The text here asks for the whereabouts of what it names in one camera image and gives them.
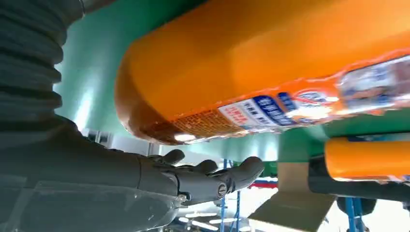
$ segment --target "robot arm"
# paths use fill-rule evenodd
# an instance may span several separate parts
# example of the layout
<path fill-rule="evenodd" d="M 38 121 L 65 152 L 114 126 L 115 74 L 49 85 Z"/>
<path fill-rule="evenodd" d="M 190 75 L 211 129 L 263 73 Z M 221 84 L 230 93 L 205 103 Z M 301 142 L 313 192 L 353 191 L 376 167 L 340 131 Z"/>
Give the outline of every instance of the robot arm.
<path fill-rule="evenodd" d="M 258 158 L 212 173 L 209 161 L 175 167 L 161 157 L 107 150 L 84 138 L 53 84 L 66 29 L 101 0 L 0 1 L 0 231 L 135 232 L 172 221 L 181 205 L 248 186 Z"/>

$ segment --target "blue pole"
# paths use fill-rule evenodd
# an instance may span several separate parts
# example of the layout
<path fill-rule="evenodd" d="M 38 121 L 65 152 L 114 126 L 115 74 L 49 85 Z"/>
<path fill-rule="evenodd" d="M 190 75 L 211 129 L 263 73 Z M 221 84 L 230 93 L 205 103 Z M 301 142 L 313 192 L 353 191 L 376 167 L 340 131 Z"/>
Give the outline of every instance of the blue pole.
<path fill-rule="evenodd" d="M 364 231 L 363 221 L 362 221 L 362 201 L 360 198 L 353 198 L 353 206 L 354 206 L 354 214 L 355 214 L 355 221 L 357 221 L 357 228 L 359 232 Z"/>
<path fill-rule="evenodd" d="M 353 198 L 346 197 L 346 212 L 349 217 L 349 231 L 356 232 L 356 226 L 354 224 L 354 207 L 353 207 Z"/>
<path fill-rule="evenodd" d="M 239 215 L 240 215 L 240 205 L 241 205 L 241 191 L 238 191 L 238 197 L 236 200 L 236 232 L 239 231 Z"/>
<path fill-rule="evenodd" d="M 226 169 L 228 167 L 228 160 L 223 160 L 223 168 Z M 225 217 L 225 197 L 222 198 L 222 206 L 220 209 L 220 232 L 223 232 L 225 227 L 223 225 L 223 218 Z"/>

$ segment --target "orange bottle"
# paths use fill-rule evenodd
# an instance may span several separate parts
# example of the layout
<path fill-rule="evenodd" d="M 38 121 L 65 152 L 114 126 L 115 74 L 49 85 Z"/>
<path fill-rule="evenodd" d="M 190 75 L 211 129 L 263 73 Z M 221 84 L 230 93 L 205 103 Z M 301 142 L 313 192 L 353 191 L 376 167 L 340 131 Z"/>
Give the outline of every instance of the orange bottle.
<path fill-rule="evenodd" d="M 210 0 L 131 44 L 119 119 L 135 136 L 190 144 L 407 106 L 409 8 Z"/>
<path fill-rule="evenodd" d="M 334 138 L 325 146 L 326 167 L 338 181 L 410 181 L 410 133 Z"/>

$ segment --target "green table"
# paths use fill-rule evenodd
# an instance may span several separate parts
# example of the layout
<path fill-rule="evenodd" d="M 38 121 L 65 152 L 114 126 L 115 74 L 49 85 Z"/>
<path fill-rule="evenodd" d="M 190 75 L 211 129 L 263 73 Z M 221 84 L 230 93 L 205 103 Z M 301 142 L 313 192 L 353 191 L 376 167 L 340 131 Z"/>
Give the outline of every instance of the green table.
<path fill-rule="evenodd" d="M 128 45 L 202 2 L 119 0 L 75 23 L 64 46 L 64 61 L 57 66 L 63 82 L 55 90 L 64 103 L 57 113 L 80 128 L 127 134 L 114 109 L 114 82 Z M 409 109 L 390 111 L 385 116 L 359 116 L 281 135 L 264 133 L 181 148 L 235 161 L 256 155 L 265 161 L 306 162 L 323 153 L 323 143 L 330 137 L 410 131 L 409 115 Z M 265 175 L 276 172 L 275 162 L 266 167 Z"/>

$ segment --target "metal screw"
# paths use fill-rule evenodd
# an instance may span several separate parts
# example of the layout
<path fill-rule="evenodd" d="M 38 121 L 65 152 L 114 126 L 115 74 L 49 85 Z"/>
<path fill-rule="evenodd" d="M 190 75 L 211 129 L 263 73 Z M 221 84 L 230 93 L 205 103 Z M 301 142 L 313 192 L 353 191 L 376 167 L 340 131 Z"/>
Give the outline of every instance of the metal screw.
<path fill-rule="evenodd" d="M 225 196 L 226 191 L 227 191 L 227 187 L 225 183 L 221 183 L 218 187 L 218 197 L 222 198 L 223 196 Z"/>
<path fill-rule="evenodd" d="M 184 195 L 184 194 L 179 194 L 179 195 L 176 197 L 176 201 L 178 201 L 178 202 L 180 202 L 180 203 L 186 202 L 187 200 L 188 200 L 188 198 L 187 198 L 187 196 Z"/>

